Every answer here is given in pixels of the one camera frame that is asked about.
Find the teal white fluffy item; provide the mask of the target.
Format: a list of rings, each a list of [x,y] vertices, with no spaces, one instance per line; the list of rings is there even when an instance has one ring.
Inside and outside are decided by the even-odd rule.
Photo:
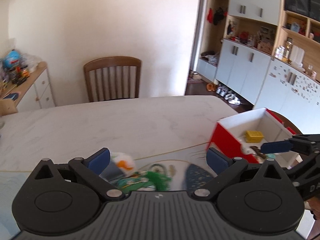
[[[266,158],[267,158],[267,159],[275,159],[275,158],[276,158],[276,155],[275,155],[275,154],[267,154],[267,155],[266,155]]]

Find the brown furry item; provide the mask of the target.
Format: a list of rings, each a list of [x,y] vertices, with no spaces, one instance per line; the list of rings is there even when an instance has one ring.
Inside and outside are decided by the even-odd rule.
[[[265,154],[261,153],[259,147],[250,146],[249,148],[251,148],[255,152],[255,155],[259,156],[261,159],[266,159],[267,158],[267,156]]]

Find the yellow small box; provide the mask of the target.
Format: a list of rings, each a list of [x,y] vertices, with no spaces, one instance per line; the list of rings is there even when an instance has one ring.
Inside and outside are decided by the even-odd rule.
[[[260,143],[264,139],[264,135],[260,131],[252,131],[252,130],[247,130],[245,132],[245,142],[247,143]]]

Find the white plastic bag with paper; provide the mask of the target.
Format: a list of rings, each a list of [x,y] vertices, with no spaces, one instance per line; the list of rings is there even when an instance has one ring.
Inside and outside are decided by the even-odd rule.
[[[131,155],[121,152],[111,152],[111,160],[99,177],[113,183],[128,177],[136,171],[136,164]]]

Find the green cartoon pouch with tassel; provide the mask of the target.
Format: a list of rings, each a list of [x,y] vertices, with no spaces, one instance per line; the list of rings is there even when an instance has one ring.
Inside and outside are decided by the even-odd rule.
[[[124,194],[132,191],[168,191],[171,178],[157,172],[139,171],[129,177],[121,178],[115,183],[116,188]]]

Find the blue speckled round placemat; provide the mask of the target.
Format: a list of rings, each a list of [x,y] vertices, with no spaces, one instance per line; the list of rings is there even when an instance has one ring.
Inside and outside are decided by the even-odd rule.
[[[190,164],[185,172],[185,188],[189,193],[194,192],[196,189],[203,187],[210,182],[214,176],[204,170],[203,168]]]

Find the red cardboard shoe box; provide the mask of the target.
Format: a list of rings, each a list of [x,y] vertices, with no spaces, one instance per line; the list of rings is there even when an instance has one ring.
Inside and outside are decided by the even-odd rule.
[[[258,153],[262,144],[289,139],[296,132],[293,125],[285,125],[285,118],[277,113],[260,108],[239,113],[219,120],[213,130],[207,148],[214,147],[229,158],[242,157],[249,163],[262,163],[267,157],[275,158],[289,168],[298,154]]]

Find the clear glass trinket dish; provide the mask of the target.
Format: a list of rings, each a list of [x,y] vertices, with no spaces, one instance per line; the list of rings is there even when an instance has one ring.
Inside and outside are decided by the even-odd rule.
[[[159,173],[159,174],[162,174],[162,175],[167,175],[167,169],[166,169],[166,167],[165,167],[164,165],[162,165],[162,164],[157,164],[157,163],[152,164],[152,165],[149,167],[148,171],[150,171],[150,172],[155,172],[155,173]]]

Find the white sideboard cabinet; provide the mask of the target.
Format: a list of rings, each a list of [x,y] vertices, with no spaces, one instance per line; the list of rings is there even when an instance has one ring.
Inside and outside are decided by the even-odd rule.
[[[27,80],[17,86],[9,83],[1,93],[1,115],[55,107],[47,63],[41,61]]]

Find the brown wooden chair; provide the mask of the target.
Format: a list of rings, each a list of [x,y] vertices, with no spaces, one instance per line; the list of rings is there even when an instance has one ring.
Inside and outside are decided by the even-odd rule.
[[[92,60],[83,66],[89,102],[139,97],[142,61],[129,56]]]

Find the blue globe toy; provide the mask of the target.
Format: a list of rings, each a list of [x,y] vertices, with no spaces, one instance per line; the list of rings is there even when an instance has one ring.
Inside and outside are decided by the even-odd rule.
[[[4,57],[4,59],[3,59],[3,66],[5,67],[5,68],[11,68],[12,67],[12,63],[14,62],[14,61],[19,61],[20,60],[20,53],[17,51],[17,50],[15,50],[15,49],[13,49],[13,50],[11,50],[5,57]]]

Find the white wall cabinet unit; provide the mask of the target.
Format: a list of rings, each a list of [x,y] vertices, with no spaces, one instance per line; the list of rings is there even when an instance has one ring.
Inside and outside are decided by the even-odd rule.
[[[319,0],[200,0],[193,69],[319,132]]]

